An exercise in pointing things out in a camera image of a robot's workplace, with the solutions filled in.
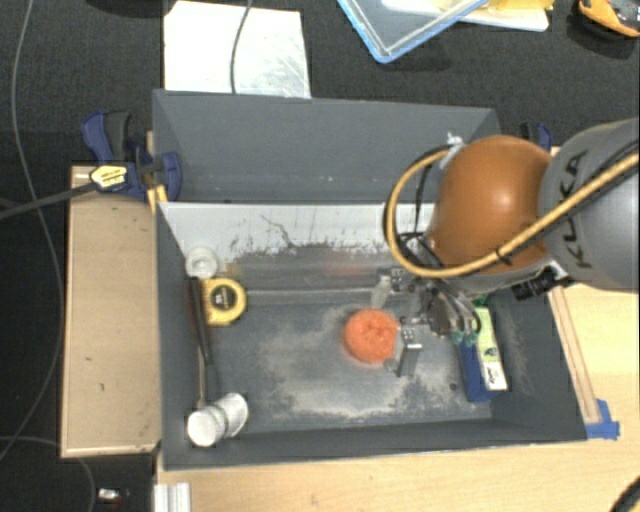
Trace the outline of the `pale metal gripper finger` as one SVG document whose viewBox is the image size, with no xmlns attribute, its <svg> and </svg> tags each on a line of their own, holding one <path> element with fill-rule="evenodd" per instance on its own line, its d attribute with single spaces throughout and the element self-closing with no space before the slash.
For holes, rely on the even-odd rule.
<svg viewBox="0 0 640 512">
<path fill-rule="evenodd" d="M 410 327 L 401 327 L 394 348 L 397 377 L 411 377 L 415 374 L 419 356 L 423 351 L 422 339 Z"/>
<path fill-rule="evenodd" d="M 398 267 L 389 267 L 377 272 L 376 285 L 371 291 L 370 305 L 382 308 L 390 296 L 402 293 L 406 285 L 406 272 Z"/>
</svg>

